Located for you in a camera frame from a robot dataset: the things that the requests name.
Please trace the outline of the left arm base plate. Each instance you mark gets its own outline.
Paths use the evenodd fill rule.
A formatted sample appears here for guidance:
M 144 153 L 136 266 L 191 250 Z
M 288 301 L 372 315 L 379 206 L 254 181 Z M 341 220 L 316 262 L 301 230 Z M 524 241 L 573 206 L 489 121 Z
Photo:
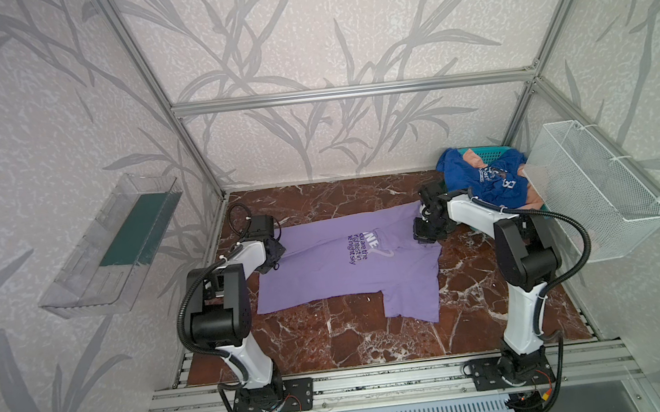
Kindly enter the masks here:
M 233 412 L 301 412 L 314 404 L 312 378 L 287 379 L 257 389 L 242 389 L 234 394 Z

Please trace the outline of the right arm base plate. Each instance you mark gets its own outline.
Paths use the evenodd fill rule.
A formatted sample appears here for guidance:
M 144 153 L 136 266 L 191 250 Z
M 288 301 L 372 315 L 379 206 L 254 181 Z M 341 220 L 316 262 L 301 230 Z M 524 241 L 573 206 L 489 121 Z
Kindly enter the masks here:
M 489 358 L 468 360 L 462 372 L 477 391 L 517 387 L 533 387 L 557 381 L 543 350 L 523 355 L 499 354 Z

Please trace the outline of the purple t-shirt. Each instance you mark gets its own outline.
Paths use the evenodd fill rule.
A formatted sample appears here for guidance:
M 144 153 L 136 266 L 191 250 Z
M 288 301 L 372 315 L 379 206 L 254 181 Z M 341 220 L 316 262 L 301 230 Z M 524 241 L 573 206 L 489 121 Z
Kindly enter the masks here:
M 277 270 L 260 277 L 258 313 L 381 293 L 388 318 L 440 320 L 441 245 L 414 238 L 420 203 L 285 228 Z

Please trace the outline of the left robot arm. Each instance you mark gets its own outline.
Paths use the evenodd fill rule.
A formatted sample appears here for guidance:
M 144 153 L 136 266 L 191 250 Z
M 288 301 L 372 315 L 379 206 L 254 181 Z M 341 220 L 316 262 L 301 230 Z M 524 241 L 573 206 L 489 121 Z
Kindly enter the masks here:
M 279 368 L 252 335 L 253 311 L 247 279 L 276 270 L 286 249 L 273 216 L 253 214 L 243 203 L 226 213 L 237 236 L 228 254 L 204 268 L 188 272 L 176 319 L 176 335 L 192 353 L 223 359 L 234 383 L 218 385 L 220 394 L 244 412 L 270 412 L 286 401 Z

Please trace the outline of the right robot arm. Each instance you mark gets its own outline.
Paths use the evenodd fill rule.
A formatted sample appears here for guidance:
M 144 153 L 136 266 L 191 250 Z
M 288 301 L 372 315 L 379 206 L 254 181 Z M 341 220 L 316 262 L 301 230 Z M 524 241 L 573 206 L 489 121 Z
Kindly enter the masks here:
M 511 209 L 484 202 L 470 190 L 449 191 L 444 182 L 430 182 L 418 191 L 422 205 L 413 223 L 413 235 L 423 244 L 445 240 L 465 224 L 495 241 L 500 276 L 508 287 L 508 321 L 502 348 L 496 357 L 467 362 L 464 374 L 478 391 L 529 386 L 543 374 L 555 379 L 546 358 L 546 344 L 561 339 L 543 331 L 548 294 L 587 265 L 592 244 L 587 228 L 557 212 Z M 558 274 L 562 256 L 556 249 L 548 221 L 573 227 L 581 238 L 580 258 Z

